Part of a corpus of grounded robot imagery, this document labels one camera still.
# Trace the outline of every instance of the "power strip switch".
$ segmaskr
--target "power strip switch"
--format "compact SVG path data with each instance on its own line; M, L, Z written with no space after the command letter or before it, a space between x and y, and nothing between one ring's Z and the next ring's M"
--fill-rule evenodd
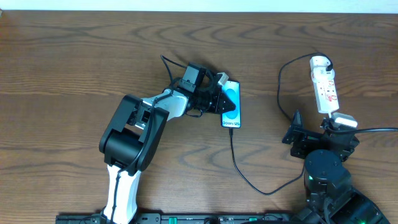
M324 56L314 56L310 60L311 79L317 99L318 112L329 114L338 110L337 92L335 86L335 71L327 71L330 61Z

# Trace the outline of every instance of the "black cable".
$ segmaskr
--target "black cable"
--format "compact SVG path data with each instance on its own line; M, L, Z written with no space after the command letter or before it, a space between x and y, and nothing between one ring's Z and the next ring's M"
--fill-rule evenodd
M156 105L157 102L158 102L158 99L155 98L154 102L152 103L152 106L150 108L150 116L149 116L147 135L145 136L144 144L142 145L141 150L138 152L138 154L135 156L133 161L128 166L126 166L123 169L119 169L118 175L116 176L116 184L115 184L114 192L113 192L113 206L112 206L112 214L111 214L111 224L113 224L114 212L116 210L116 195L117 195L117 192L118 192L120 173L123 172L123 171L129 170L134 165L136 165L137 160L139 159L140 155L142 154L143 150L145 149L145 147L146 147L146 145L148 143L149 136L150 136L150 131L152 130L152 122L154 120L154 108L155 108L155 105Z
M180 81L181 79L182 79L181 77L174 78L174 79L173 79L173 82L170 83L170 85L176 84L176 83L177 83L178 81Z
M209 78L209 85L207 87L203 87L203 88L198 88L199 91L209 91L214 89L214 86L216 85L215 79L213 77L212 74L210 74L210 71L208 69L206 69L206 73L205 75Z
M328 132L332 134L358 134L358 133L374 133L380 131L398 131L398 128L366 128L366 129L358 129L358 130L351 130L351 131L336 131L331 129L329 126L326 126Z
M274 217L274 218L276 218L278 221L283 220L283 218L278 218L278 217L276 217L275 215L271 215L271 214L265 214L264 217Z
M321 53L321 52L315 52L315 53L310 53L310 54L306 54L306 55L300 56L300 57L298 57L298 58L295 58L295 59L293 59L293 60L287 62L286 64L284 64L284 65L282 66L282 68L280 68L280 70L279 70L279 76L278 76L278 90L277 90L277 94L276 94L276 101L277 101L277 104L278 104L278 107L279 107L280 111L282 112L282 114L284 114L284 116L285 116L290 122L292 122L292 118L290 118L290 116L287 115L287 113L282 109L282 107L280 106L280 103L279 103L280 78L281 78L281 76L282 76L282 71L283 71L283 69L284 69L286 66L288 66L288 65L291 64L292 62L295 62L295 61L297 61L297 60L299 60L299 59L301 59L301 58L305 58L305 57L309 57L309 56L324 56L324 57L326 57L326 58L330 61L330 65L327 66L326 71L330 71L330 70L333 69L333 62L331 62L331 60L330 60L330 58L329 58L328 56L326 56L324 53Z
M275 189L275 190L273 190L273 191L271 191L271 192L269 192L269 193L262 192L261 190L257 189L254 185L252 185L252 183L250 183L250 181L248 181L247 178L245 178L245 176L242 174L242 172L238 169L238 167L237 167L237 165L236 165L236 162L235 162L235 155L234 155L234 146L233 146L233 141L232 141L232 137L233 137L233 128L230 128L230 129L229 129L229 137L231 138L232 161L233 161L233 163L234 163L235 169L236 169L236 171L238 172L238 174L244 179L244 181L246 181L246 183L248 183L248 184L250 185L250 187L252 187L256 192L258 192L258 193L260 193L260 194L262 194L262 195L272 195L272 194L278 192L280 189L282 189L282 188L288 186L289 184L295 182L296 180L299 180L299 179L303 176L303 174L304 174L304 166L303 166L303 169L302 169L302 171L301 171L301 174L300 174L298 177L294 178L293 180L287 182L286 184L284 184L284 185L278 187L277 189Z
M200 115L192 115L192 114L188 114L188 111L185 112L186 115L192 117L192 118L200 118L203 115L203 110L199 110L200 111Z
M163 55L161 55L161 57L163 57L166 61L168 61L168 62L170 62L170 63L173 63L173 64L176 65L176 66L179 66L179 67L182 67L182 68L187 69L187 66L181 65L181 64L179 64L179 63L177 63L177 62L173 62L172 60L168 59L167 57L164 57Z
M210 222L210 221L211 221L210 218L205 218L204 221L203 221L203 224L207 224L207 223Z
M172 72L170 71L169 65L167 65L166 57L164 57L163 55L160 55L160 59L162 59L164 66L166 66L167 73L169 73L170 82L173 85L174 84L173 75L172 75Z
M91 219L91 216L88 216L88 217L84 217L84 218L82 218L81 220L80 220L80 222L79 222L79 224L81 224L83 221L84 221L84 223L85 224L87 224L87 220L90 220Z
M331 202L332 199L330 197L325 198L325 200L323 201L323 216L325 216L325 221L327 224L330 224L328 206L331 204Z

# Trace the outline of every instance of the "white wall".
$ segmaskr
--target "white wall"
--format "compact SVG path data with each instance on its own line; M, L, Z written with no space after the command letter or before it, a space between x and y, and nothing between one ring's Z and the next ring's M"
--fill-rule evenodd
M398 0L0 0L3 10L398 13Z

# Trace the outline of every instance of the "blue phone screen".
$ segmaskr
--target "blue phone screen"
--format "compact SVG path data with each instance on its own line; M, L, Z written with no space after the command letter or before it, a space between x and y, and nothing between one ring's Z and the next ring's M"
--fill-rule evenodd
M222 91L235 104L236 108L233 111L229 111L221 115L221 125L222 127L226 128L240 128L241 127L240 83L227 81L223 86Z

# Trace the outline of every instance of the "wooden table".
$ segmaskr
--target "wooden table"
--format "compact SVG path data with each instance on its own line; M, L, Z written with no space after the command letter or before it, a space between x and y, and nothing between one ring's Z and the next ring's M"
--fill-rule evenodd
M340 112L360 128L398 126L398 16L364 14L6 11L0 18L0 223L53 223L59 213L106 205L100 137L121 98L169 84L159 58L202 63L241 82L237 163L271 191L303 160L280 141L289 127L276 105L277 72L314 52L332 58ZM282 75L282 106L319 130L309 58ZM183 70L172 66L175 77ZM345 162L354 186L398 222L398 138L359 134ZM143 173L141 208L165 213L265 212L305 206L303 180L265 197L234 170L220 117L167 123Z

